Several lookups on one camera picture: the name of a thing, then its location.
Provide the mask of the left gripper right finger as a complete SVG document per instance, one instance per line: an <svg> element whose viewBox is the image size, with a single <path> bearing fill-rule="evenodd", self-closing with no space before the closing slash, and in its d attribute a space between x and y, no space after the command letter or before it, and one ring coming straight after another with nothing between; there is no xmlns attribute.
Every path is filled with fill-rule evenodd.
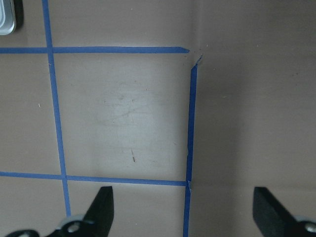
<svg viewBox="0 0 316 237"><path fill-rule="evenodd" d="M314 237L316 222L295 218L266 187L255 187L253 220L264 237Z"/></svg>

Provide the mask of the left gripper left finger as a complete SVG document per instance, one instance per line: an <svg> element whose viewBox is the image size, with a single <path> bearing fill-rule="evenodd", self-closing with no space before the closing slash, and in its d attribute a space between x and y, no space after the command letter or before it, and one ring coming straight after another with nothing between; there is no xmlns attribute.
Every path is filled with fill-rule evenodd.
<svg viewBox="0 0 316 237"><path fill-rule="evenodd" d="M101 187L83 216L66 218L50 237L107 237L114 219L114 194L111 186Z"/></svg>

